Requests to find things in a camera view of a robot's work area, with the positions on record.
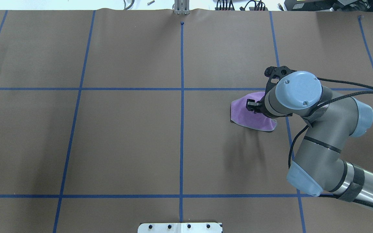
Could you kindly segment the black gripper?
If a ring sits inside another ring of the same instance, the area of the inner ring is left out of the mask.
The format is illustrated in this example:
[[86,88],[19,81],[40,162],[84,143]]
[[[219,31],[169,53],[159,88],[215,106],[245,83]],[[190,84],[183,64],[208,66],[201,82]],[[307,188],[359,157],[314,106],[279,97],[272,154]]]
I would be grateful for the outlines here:
[[265,99],[255,101],[254,99],[247,99],[246,109],[254,114],[261,114],[268,117],[268,112],[265,107]]

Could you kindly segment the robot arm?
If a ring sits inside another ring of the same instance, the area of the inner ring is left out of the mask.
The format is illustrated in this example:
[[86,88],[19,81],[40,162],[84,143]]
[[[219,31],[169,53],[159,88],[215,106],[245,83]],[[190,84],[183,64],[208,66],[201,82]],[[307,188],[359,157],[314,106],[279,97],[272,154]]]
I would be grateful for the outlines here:
[[373,209],[373,173],[341,159],[349,137],[373,124],[373,109],[356,99],[373,94],[365,84],[324,79],[307,71],[268,67],[265,94],[247,99],[250,112],[268,118],[300,116],[305,127],[289,150],[287,181],[301,192]]

